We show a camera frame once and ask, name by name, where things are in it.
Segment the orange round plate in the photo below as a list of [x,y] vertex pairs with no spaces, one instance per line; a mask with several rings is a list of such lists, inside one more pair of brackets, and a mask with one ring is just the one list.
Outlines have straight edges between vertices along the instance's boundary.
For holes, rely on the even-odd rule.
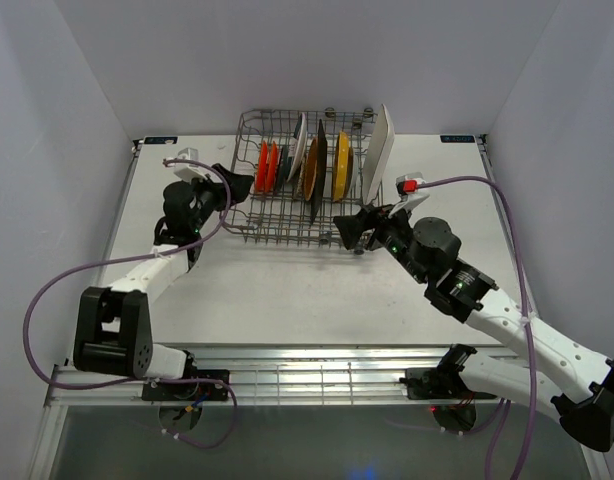
[[268,156],[269,156],[269,147],[268,147],[267,142],[263,140],[261,144],[260,152],[259,152],[258,166],[257,166],[255,182],[254,182],[254,189],[256,193],[263,193],[265,191]]
[[276,142],[272,143],[269,151],[267,171],[265,177],[265,192],[271,193],[275,184],[276,171],[278,166],[279,148]]

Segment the yellow polka dot plate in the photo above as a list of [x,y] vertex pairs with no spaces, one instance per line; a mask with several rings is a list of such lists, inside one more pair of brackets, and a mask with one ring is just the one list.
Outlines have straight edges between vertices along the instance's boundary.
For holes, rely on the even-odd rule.
[[340,131],[336,141],[332,169],[332,200],[342,201],[351,188],[353,176],[353,148],[349,135]]

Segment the dark teal round plate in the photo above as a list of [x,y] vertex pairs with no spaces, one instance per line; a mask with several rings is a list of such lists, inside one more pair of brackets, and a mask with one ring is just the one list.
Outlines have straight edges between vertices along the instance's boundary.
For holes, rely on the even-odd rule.
[[280,151],[277,175],[276,175],[276,180],[275,180],[275,188],[274,188],[275,192],[280,191],[283,188],[283,185],[287,181],[288,173],[291,169],[291,163],[292,163],[289,153],[290,153],[290,148],[287,145],[284,145]]

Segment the speckled beige oval plate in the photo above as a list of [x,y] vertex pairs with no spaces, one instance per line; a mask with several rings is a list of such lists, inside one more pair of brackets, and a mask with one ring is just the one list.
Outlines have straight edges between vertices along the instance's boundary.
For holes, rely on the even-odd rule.
[[293,185],[292,198],[294,200],[300,200],[303,197],[304,192],[304,171],[301,170]]

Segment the white plate striped rim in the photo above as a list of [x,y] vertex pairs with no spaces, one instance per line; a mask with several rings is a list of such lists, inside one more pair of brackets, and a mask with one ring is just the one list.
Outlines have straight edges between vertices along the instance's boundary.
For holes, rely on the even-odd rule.
[[293,178],[299,168],[299,164],[302,159],[306,144],[306,134],[307,116],[305,113],[300,113],[291,140],[288,145],[288,167],[286,175],[287,182],[289,182]]

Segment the woven bamboo round plate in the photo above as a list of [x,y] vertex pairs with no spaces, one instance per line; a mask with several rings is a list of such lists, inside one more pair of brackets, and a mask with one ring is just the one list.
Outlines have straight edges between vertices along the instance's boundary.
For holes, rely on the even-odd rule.
[[307,159],[304,163],[303,175],[303,197],[309,201],[313,195],[316,182],[316,171],[318,163],[318,138],[314,137],[311,141]]

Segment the white rectangular plate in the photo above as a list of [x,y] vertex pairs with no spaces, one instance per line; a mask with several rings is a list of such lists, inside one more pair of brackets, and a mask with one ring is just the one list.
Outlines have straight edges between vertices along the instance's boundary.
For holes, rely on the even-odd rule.
[[394,125],[387,107],[382,104],[362,165],[361,198],[365,205],[370,204],[378,194],[394,140]]

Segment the green square glazed plate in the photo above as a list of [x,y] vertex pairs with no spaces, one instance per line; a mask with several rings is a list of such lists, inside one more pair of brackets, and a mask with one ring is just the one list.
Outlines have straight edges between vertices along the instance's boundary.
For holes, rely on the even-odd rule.
[[317,214],[321,208],[324,196],[324,186],[327,168],[327,150],[328,142],[326,140],[325,129],[322,121],[319,121],[318,135],[317,135],[317,163],[316,163],[316,177],[315,185],[313,188],[312,196],[310,199],[310,223],[314,224]]

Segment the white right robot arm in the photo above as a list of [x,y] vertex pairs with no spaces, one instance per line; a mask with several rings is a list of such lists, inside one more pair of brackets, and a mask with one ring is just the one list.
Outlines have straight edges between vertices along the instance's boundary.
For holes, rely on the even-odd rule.
[[461,240],[449,224],[424,217],[415,224],[393,206],[369,207],[333,219],[346,249],[364,233],[370,250],[384,248],[418,283],[441,313],[479,330],[525,359],[522,369],[472,347],[445,355],[438,366],[441,390],[468,390],[534,406],[558,421],[580,444],[602,453],[614,444],[614,358],[592,351],[538,317],[529,318],[496,282],[459,256]]

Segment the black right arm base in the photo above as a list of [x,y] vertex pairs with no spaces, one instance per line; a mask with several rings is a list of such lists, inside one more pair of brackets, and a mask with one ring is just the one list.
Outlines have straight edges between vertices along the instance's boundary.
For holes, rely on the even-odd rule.
[[495,396],[469,390],[457,374],[439,372],[437,368],[408,368],[399,378],[410,400],[491,400]]

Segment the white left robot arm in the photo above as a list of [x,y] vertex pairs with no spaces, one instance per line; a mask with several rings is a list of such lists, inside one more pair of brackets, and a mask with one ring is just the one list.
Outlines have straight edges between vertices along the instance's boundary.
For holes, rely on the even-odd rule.
[[215,213],[244,202],[254,177],[211,169],[217,181],[180,160],[178,180],[163,190],[163,216],[154,227],[150,257],[105,287],[89,287],[81,295],[73,348],[76,369],[128,377],[164,379],[177,399],[192,397],[199,376],[183,350],[156,344],[150,310],[179,277],[187,274],[202,251],[201,229]]

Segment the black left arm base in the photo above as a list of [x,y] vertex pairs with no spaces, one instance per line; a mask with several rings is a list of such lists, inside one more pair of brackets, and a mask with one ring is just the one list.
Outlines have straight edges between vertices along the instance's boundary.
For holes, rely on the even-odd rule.
[[[230,383],[230,371],[227,369],[192,369],[193,378],[219,380]],[[150,402],[189,402],[200,398],[208,401],[226,401],[228,393],[222,386],[214,383],[149,383],[142,389],[141,399]]]

